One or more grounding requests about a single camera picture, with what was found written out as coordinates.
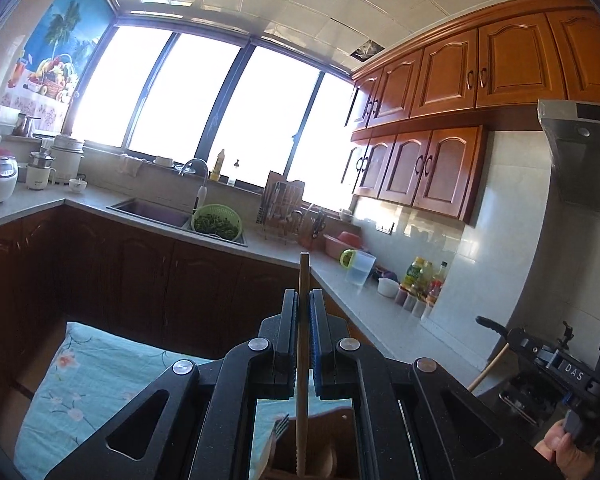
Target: palm tree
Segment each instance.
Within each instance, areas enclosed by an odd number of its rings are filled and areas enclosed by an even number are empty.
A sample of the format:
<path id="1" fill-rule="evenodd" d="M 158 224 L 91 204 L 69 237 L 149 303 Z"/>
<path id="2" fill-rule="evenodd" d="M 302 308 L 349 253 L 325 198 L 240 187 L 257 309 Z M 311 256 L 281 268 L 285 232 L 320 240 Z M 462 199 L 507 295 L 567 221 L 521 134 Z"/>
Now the palm tree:
<path id="1" fill-rule="evenodd" d="M 69 41 L 71 33 L 74 31 L 75 26 L 80 23 L 81 19 L 80 4 L 75 0 L 69 2 L 69 6 L 67 7 L 64 16 L 58 13 L 55 13 L 52 16 L 51 23 L 49 23 L 45 35 L 45 42 L 54 46 L 51 59 L 56 56 L 56 48 L 58 45 L 63 45 Z"/>

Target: range hood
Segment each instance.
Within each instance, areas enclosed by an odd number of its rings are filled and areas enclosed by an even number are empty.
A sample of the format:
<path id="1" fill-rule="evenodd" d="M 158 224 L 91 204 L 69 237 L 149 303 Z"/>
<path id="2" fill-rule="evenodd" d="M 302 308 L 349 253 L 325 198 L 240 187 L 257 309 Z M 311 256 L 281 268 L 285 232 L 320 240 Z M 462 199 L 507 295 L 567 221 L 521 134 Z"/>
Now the range hood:
<path id="1" fill-rule="evenodd" d="M 600 105 L 539 100 L 538 119 L 551 147 L 560 197 L 600 211 Z"/>

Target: measuring cup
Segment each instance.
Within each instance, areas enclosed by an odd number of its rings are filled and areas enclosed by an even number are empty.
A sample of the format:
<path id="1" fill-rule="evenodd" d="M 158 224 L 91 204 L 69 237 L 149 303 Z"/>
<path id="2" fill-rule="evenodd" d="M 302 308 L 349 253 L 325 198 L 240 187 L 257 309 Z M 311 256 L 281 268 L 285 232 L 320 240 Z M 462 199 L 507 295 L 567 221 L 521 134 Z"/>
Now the measuring cup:
<path id="1" fill-rule="evenodd" d="M 351 257 L 345 265 L 344 261 L 349 255 Z M 347 269 L 345 281 L 354 285 L 364 285 L 375 261 L 376 257 L 369 253 L 357 249 L 347 249 L 340 255 L 340 265 Z"/>

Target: countertop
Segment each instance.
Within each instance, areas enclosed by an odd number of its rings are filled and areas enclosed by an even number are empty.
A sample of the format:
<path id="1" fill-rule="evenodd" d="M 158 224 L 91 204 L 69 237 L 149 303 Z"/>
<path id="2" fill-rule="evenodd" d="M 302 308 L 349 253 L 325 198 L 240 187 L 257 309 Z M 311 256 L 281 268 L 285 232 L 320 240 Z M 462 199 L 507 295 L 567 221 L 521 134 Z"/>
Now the countertop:
<path id="1" fill-rule="evenodd" d="M 299 255 L 304 250 L 297 244 L 284 244 L 275 238 L 265 239 L 256 226 L 245 227 L 248 246 L 241 247 L 107 208 L 129 198 L 92 185 L 83 194 L 75 194 L 67 186 L 48 186 L 42 191 L 32 191 L 24 184 L 17 184 L 10 199 L 0 204 L 0 225 L 66 204 L 177 240 L 287 267 L 297 267 Z M 338 262 L 318 251 L 311 252 L 310 258 L 312 276 L 386 357 L 408 363 L 418 357 L 431 357 L 465 386 L 478 375 L 479 371 L 474 366 L 425 330 L 419 319 L 396 305 L 393 300 L 380 296 L 374 282 L 368 280 L 365 286 L 352 286 L 344 280 L 345 270 Z M 497 378 L 488 378 L 476 393 L 487 389 L 496 380 Z"/>

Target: yellow bottle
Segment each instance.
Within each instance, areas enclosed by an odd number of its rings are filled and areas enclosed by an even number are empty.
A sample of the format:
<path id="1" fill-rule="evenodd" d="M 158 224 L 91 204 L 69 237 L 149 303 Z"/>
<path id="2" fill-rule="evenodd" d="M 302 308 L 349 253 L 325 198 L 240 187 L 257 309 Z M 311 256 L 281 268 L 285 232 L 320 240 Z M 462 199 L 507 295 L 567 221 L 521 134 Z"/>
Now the yellow bottle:
<path id="1" fill-rule="evenodd" d="M 224 163 L 224 148 L 218 153 L 218 158 L 216 158 L 216 165 L 214 166 L 214 170 L 209 175 L 209 180 L 213 180 L 217 182 L 220 180 L 220 171 L 222 171 L 222 164 Z"/>

